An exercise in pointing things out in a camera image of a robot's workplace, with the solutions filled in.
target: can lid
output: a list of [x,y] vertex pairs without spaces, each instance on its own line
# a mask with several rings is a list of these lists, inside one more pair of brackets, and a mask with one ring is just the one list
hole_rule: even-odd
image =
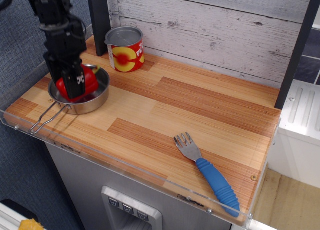
[[126,47],[142,40],[143,33],[136,27],[120,26],[110,30],[105,36],[105,43]]

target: wooden floor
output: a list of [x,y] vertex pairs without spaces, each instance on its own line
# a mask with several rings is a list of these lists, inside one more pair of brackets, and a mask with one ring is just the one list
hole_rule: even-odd
[[278,230],[319,230],[320,189],[268,169],[253,218]]

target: blue handle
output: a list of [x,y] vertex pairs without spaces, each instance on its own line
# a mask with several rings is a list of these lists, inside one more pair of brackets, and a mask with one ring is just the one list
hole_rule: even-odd
[[[207,159],[199,158],[196,160],[196,165],[202,174],[205,176],[209,182],[214,194],[219,199],[219,201],[231,208],[240,210],[240,203],[231,185],[227,182],[225,177],[220,173],[215,166],[210,163]],[[230,209],[223,207],[225,211],[234,217],[238,217],[239,213]]]

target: red and yellow label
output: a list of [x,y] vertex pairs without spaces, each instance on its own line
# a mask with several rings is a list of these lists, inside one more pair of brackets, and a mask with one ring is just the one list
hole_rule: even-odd
[[111,66],[120,72],[131,72],[141,68],[145,62],[143,46],[142,40],[126,47],[112,45],[108,48]]

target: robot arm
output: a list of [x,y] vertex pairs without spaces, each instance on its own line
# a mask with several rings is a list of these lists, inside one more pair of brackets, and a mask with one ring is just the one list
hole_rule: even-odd
[[[4,7],[12,0],[5,0]],[[86,91],[84,70],[80,54],[87,49],[82,21],[70,14],[70,0],[29,0],[40,21],[39,28],[45,32],[44,59],[54,83],[63,78],[70,99]]]

